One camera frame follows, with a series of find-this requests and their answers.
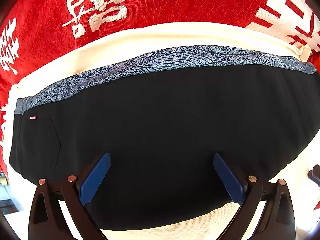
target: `black fabric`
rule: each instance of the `black fabric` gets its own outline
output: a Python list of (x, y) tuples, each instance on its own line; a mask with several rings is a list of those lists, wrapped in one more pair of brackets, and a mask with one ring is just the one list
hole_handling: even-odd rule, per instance
[(319, 113), (318, 72), (235, 65), (141, 74), (16, 114), (10, 164), (36, 184), (108, 152), (111, 168), (86, 208), (102, 229), (152, 228), (230, 202), (215, 152), (271, 179), (316, 135)]

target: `leaf pattern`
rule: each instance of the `leaf pattern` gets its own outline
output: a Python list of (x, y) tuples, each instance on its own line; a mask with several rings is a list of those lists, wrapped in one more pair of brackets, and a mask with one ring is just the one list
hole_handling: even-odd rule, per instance
[(230, 65), (267, 65), (306, 74), (316, 72), (311, 63), (255, 50), (215, 45), (175, 47), (153, 51), (60, 80), (34, 96), (19, 98), (15, 114), (23, 114), (32, 107), (67, 99), (88, 87), (123, 77), (180, 68)]

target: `fabric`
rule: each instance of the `fabric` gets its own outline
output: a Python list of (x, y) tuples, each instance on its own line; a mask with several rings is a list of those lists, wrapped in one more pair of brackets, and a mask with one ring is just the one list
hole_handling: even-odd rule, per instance
[(124, 77), (16, 114), (10, 164), (33, 183), (55, 181), (109, 152), (108, 176), (86, 205), (97, 225), (177, 223), (230, 202), (215, 152), (265, 181), (293, 161), (320, 128), (319, 86), (318, 72), (267, 65)]
[(216, 240), (238, 208), (238, 204), (231, 202), (208, 214), (173, 225), (129, 231), (102, 230), (102, 232), (108, 240)]
[(35, 96), (18, 99), (16, 114), (41, 104), (67, 99), (88, 87), (127, 76), (164, 70), (200, 66), (268, 65), (301, 71), (316, 72), (311, 63), (303, 63), (294, 57), (280, 57), (253, 50), (224, 46), (188, 46), (162, 49), (118, 64), (85, 71), (63, 79), (43, 89)]
[(320, 69), (320, 55), (317, 54), (314, 57), (312, 57), (310, 61), (317, 69)]
[(91, 41), (193, 21), (258, 30), (297, 48), (308, 45), (313, 55), (320, 51), (319, 19), (305, 0), (18, 0), (0, 26), (1, 105), (12, 84)]
[(308, 59), (310, 55), (308, 45), (298, 49), (271, 35), (237, 26), (205, 22), (166, 23), (123, 30), (75, 49), (24, 77), (17, 85), (13, 85), (10, 97), (33, 96), (43, 88), (69, 76), (129, 60), (145, 53), (203, 44), (295, 57), (303, 62), (307, 60), (305, 58), (302, 60), (301, 57), (307, 55)]

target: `pocket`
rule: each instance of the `pocket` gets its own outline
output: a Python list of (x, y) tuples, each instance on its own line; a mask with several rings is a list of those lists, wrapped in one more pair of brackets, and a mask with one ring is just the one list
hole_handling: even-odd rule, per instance
[(57, 164), (61, 143), (50, 118), (24, 116), (20, 131), (21, 174), (25, 178), (50, 178)]

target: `white chinese character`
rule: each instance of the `white chinese character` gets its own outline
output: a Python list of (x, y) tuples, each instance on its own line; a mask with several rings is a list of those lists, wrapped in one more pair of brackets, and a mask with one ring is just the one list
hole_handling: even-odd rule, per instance
[(18, 38), (13, 41), (12, 34), (16, 28), (16, 19), (14, 18), (12, 23), (9, 21), (6, 28), (3, 30), (1, 35), (0, 42), (0, 64), (4, 70), (9, 71), (12, 69), (13, 73), (16, 75), (18, 72), (11, 67), (10, 64), (14, 65), (14, 60), (19, 57), (18, 49), (19, 49), (19, 41)]
[(11, 52), (11, 55), (13, 57), (13, 60), (15, 60), (16, 58), (15, 57), (19, 57), (18, 55), (18, 49), (19, 49), (19, 42), (18, 42), (18, 38), (16, 38), (15, 41), (11, 41), (12, 43), (12, 47), (10, 45), (10, 43), (8, 44), (8, 47), (9, 47), (9, 50)]
[[(118, 10), (119, 10), (118, 14), (107, 16), (107, 17), (103, 18), (106, 14), (113, 12), (113, 11), (118, 11)], [(96, 13), (96, 14), (90, 16), (88, 19), (88, 22), (89, 22), (91, 30), (93, 32), (95, 32), (96, 30), (98, 30), (100, 28), (100, 25), (102, 23), (115, 22), (115, 21), (121, 20), (126, 17), (127, 17), (126, 6), (117, 5), (117, 6), (113, 6), (113, 7), (109, 8), (108, 10), (106, 10), (103, 13)]]
[(7, 46), (7, 39), (5, 36), (5, 29), (4, 29), (1, 35), (0, 47), (5, 47), (5, 46)]
[[(80, 6), (84, 2), (84, 0), (78, 0), (76, 2), (75, 1), (76, 0), (67, 0), (67, 7), (70, 15), (73, 16), (73, 19), (62, 25), (64, 27), (71, 24), (72, 22), (76, 24), (72, 26), (73, 36), (75, 39), (85, 34), (83, 25), (81, 23), (78, 23), (78, 21), (80, 20), (81, 16), (86, 13), (94, 10), (102, 12), (92, 15), (88, 19), (89, 26), (93, 32), (98, 30), (102, 23), (118, 21), (127, 17), (127, 7), (124, 5), (120, 5), (125, 0), (90, 0), (90, 2), (93, 3), (93, 6), (87, 10), (84, 10), (84, 5), (82, 5), (78, 15), (76, 15), (74, 11), (75, 7)], [(115, 3), (116, 6), (107, 9), (107, 5), (109, 5), (110, 3)], [(106, 16), (105, 18), (103, 18), (105, 15), (113, 11), (119, 12), (116, 15)]]
[(75, 39), (85, 34), (85, 29), (81, 23), (72, 26), (72, 32)]
[(75, 13), (75, 8), (77, 6), (79, 6), (80, 4), (82, 4), (84, 2), (84, 0), (78, 0), (77, 2), (73, 3), (75, 0), (67, 0), (67, 7), (68, 7), (68, 10), (69, 10), (69, 13), (70, 15), (73, 16), (73, 20), (75, 23), (77, 23), (77, 18), (80, 19), (81, 17), (81, 12), (83, 11), (84, 9), (84, 5), (81, 7), (80, 9), (80, 13), (79, 13), (79, 16), (77, 17), (76, 16), (76, 13)]
[(9, 26), (9, 28), (7, 29), (7, 27), (6, 27), (5, 32), (7, 34), (7, 40), (9, 41), (9, 37), (12, 39), (12, 33), (16, 28), (16, 19), (15, 18), (13, 19), (12, 24), (9, 20), (8, 26)]
[(317, 45), (320, 43), (320, 21), (305, 0), (268, 0), (255, 16), (270, 26), (251, 22), (247, 29), (269, 34), (298, 48), (308, 44), (314, 51), (320, 51)]

